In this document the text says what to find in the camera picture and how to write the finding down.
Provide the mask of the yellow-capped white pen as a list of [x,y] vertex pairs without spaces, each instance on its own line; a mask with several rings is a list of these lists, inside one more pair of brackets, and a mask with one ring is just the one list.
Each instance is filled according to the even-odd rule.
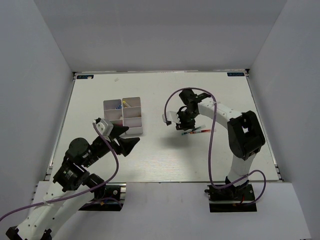
[[125,108],[131,108],[132,106],[126,101],[126,100],[122,100],[122,104]]

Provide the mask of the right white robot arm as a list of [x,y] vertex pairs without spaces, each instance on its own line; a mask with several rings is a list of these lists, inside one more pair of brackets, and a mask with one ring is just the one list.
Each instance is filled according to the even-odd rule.
[[195,128],[196,117],[205,116],[212,119],[211,128],[216,123],[227,130],[228,145],[233,154],[232,163],[224,185],[215,185],[212,178],[211,157],[214,131],[211,131],[208,149],[209,181],[215,190],[226,189],[226,195],[236,200],[244,193],[244,186],[249,182],[249,176],[254,158],[266,143],[264,133],[257,115],[249,110],[240,112],[217,102],[215,97],[206,90],[201,94],[193,92],[192,88],[183,88],[179,93],[184,106],[175,114],[177,130]]

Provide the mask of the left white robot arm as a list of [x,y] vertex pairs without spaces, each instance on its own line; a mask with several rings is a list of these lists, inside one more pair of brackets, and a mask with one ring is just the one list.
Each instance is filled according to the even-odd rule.
[[122,138],[129,128],[111,123],[94,122],[97,138],[89,143],[85,138],[73,139],[62,164],[53,176],[43,200],[25,209],[32,208],[27,218],[6,231],[10,240],[51,240],[61,226],[80,208],[91,200],[102,200],[106,185],[116,176],[113,173],[103,180],[87,169],[108,153],[112,153],[118,171],[118,156],[128,156],[139,137]]

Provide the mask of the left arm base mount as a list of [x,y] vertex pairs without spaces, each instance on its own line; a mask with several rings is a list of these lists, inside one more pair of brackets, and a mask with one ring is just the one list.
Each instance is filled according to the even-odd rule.
[[90,193],[93,194],[92,199],[85,203],[80,211],[96,211],[96,212],[120,212],[124,205],[125,185],[107,183]]

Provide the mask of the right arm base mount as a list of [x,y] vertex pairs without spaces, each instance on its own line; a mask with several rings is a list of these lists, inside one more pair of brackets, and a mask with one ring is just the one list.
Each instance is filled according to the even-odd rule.
[[248,181],[240,186],[232,185],[222,189],[208,185],[204,193],[208,195],[211,213],[257,212],[254,189]]

